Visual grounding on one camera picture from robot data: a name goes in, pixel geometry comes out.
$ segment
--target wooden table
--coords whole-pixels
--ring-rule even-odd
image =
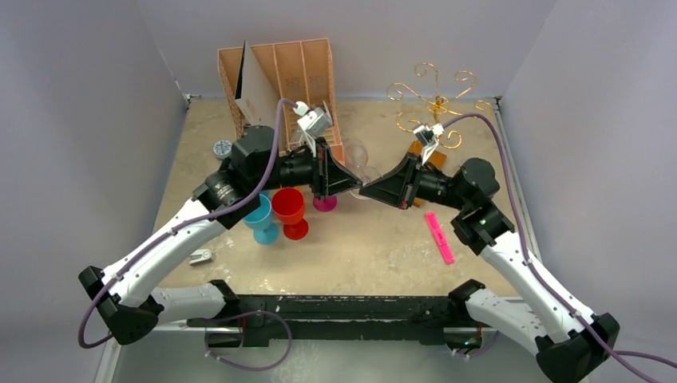
[[[398,164],[414,139],[397,128],[401,108],[395,101],[340,101],[338,122],[343,139],[362,140],[369,165],[381,173]],[[472,104],[459,104],[460,112],[476,112]],[[492,113],[486,116],[495,121]],[[496,169],[501,190],[496,205],[514,222],[497,146],[489,129],[477,119],[454,125],[461,132],[460,148],[442,149],[448,156],[443,171],[452,175],[465,160],[480,157]],[[193,101],[188,111],[176,159],[156,218],[166,223],[219,161],[212,153],[217,140],[234,140],[235,129],[226,101]],[[516,296],[515,290],[489,264],[462,245],[449,221],[457,211],[424,203],[401,211],[373,200],[338,197],[338,206],[320,213],[306,198],[307,237],[291,241],[280,233],[270,246],[261,246],[242,223],[204,245],[216,254],[213,263],[196,267],[188,260],[162,283],[163,287],[195,286],[224,279],[242,294],[357,294],[443,295],[469,278],[485,283],[496,294]],[[433,241],[424,213],[434,211],[445,230],[456,262],[445,265]]]

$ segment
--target tabletop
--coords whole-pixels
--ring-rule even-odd
[[[478,112],[472,103],[455,106],[462,113]],[[400,162],[414,140],[412,133],[395,124],[397,114],[406,108],[396,101],[339,101],[336,117],[342,138],[360,139],[368,151],[368,165],[385,174]],[[483,113],[495,123],[491,111]],[[493,200],[514,222],[489,128],[478,119],[462,120],[453,128],[461,133],[462,143],[456,149],[440,149],[447,155],[442,171],[452,176],[472,157],[489,161],[501,186]],[[226,100],[191,103],[156,229],[219,167],[213,144],[234,139]],[[449,223],[457,214],[454,209],[426,202],[420,208],[402,211],[344,193],[338,196],[333,211],[322,213],[313,208],[310,189],[301,190],[306,196],[304,218],[310,226],[305,238],[292,241],[280,233],[272,245],[262,246],[240,223],[201,247],[215,253],[213,262],[189,266],[186,259],[160,285],[186,287],[223,279],[238,294],[446,295],[474,278],[500,296],[517,296],[497,271],[458,241]],[[450,265],[444,264],[426,225],[424,214],[428,211],[435,212],[446,233],[456,259]]]

